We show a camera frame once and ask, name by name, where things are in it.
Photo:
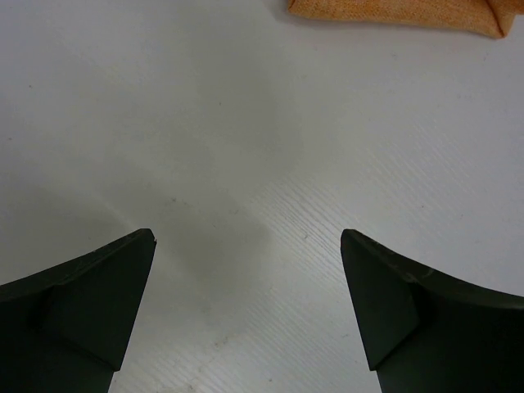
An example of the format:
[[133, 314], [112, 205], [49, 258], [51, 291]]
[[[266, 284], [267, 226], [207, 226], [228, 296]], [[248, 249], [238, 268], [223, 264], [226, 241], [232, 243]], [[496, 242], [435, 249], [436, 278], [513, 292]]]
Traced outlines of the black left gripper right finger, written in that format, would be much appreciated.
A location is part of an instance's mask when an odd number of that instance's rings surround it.
[[354, 229], [341, 258], [384, 392], [520, 392], [523, 299], [454, 278]]

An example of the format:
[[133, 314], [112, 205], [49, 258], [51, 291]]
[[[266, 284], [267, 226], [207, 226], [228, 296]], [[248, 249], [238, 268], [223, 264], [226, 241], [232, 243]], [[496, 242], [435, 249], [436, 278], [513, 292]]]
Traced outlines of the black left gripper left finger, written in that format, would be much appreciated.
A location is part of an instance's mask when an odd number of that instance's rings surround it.
[[119, 372], [156, 239], [141, 228], [1, 286], [3, 392], [107, 392]]

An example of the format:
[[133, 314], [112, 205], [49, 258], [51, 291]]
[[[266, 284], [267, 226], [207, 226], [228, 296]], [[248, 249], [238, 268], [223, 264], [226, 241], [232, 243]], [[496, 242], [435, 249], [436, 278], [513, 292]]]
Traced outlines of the orange cloth placemat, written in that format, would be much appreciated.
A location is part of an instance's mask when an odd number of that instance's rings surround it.
[[294, 16], [313, 20], [458, 29], [500, 39], [507, 37], [515, 17], [523, 13], [523, 2], [506, 0], [294, 0], [287, 3], [287, 10]]

